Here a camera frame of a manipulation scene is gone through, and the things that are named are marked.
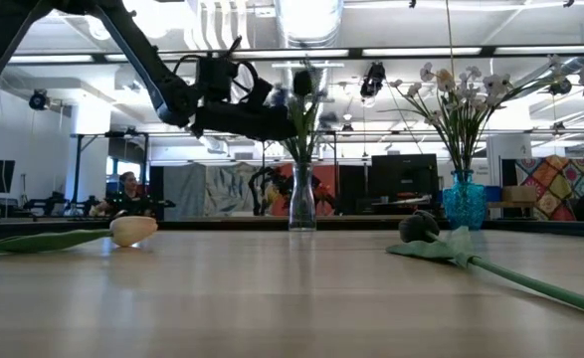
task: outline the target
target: table surface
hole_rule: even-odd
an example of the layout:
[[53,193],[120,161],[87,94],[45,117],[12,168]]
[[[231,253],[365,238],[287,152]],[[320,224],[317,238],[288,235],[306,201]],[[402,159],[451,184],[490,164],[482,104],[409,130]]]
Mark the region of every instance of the table surface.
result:
[[[584,294],[584,238],[473,234]],[[584,312],[478,268],[384,253],[392,232],[160,232],[0,256],[0,357],[584,357]]]

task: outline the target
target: dark tulip bud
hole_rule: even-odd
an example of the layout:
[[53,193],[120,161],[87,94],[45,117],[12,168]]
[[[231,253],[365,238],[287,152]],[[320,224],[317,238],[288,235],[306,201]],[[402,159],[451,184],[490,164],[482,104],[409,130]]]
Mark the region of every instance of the dark tulip bud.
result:
[[427,232],[435,234],[434,231],[437,228],[437,224],[435,224],[434,228],[429,228],[427,222],[430,223],[430,221],[425,218],[424,215],[414,215],[401,221],[398,227],[400,230],[400,239],[405,243],[414,241],[423,241],[427,243],[434,242],[434,240],[427,235]]
[[293,93],[299,96],[306,96],[313,90],[311,84],[311,73],[302,70],[293,76]]
[[431,213],[418,210],[415,212],[415,215],[424,218],[424,224],[426,225],[427,231],[429,233],[440,235],[440,227],[438,226],[438,223],[435,221],[435,217]]

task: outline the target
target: cardboard box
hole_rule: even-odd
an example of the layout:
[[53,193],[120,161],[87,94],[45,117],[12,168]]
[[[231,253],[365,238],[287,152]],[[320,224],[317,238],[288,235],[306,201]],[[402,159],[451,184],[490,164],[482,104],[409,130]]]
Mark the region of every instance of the cardboard box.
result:
[[533,186],[506,186],[501,190],[501,199],[504,202],[534,203],[537,201],[537,190]]

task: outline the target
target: window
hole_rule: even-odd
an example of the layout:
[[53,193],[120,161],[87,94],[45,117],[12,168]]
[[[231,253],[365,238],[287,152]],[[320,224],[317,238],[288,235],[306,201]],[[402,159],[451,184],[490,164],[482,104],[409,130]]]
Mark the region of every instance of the window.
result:
[[117,175],[121,175],[123,173],[127,173],[127,172],[132,172],[134,173],[134,176],[140,180],[141,178],[139,177],[141,175],[141,165],[136,164],[136,163],[129,163],[129,162],[124,162],[122,160],[119,160],[117,166],[116,166],[116,174]]
[[112,174],[114,174],[114,160],[112,160],[112,157],[108,157],[105,160],[105,175]]

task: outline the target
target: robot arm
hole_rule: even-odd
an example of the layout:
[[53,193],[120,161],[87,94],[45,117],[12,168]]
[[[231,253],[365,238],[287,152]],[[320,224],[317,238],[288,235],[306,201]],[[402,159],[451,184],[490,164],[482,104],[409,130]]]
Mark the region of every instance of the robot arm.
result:
[[[185,127],[196,115],[191,129],[197,136],[205,129],[228,131],[259,140],[282,140],[295,135],[286,109],[266,107],[262,101],[254,105],[255,101],[250,100],[265,99],[261,93],[250,93],[252,98],[248,97],[243,103],[227,102],[238,67],[227,58],[200,59],[197,84],[187,85],[163,64],[158,50],[134,24],[122,0],[0,0],[0,74],[31,25],[54,9],[75,15],[92,15],[103,22],[141,76],[152,105],[163,122]],[[252,92],[256,92],[257,85],[265,90],[271,87],[255,78]],[[198,107],[201,98],[204,105]]]

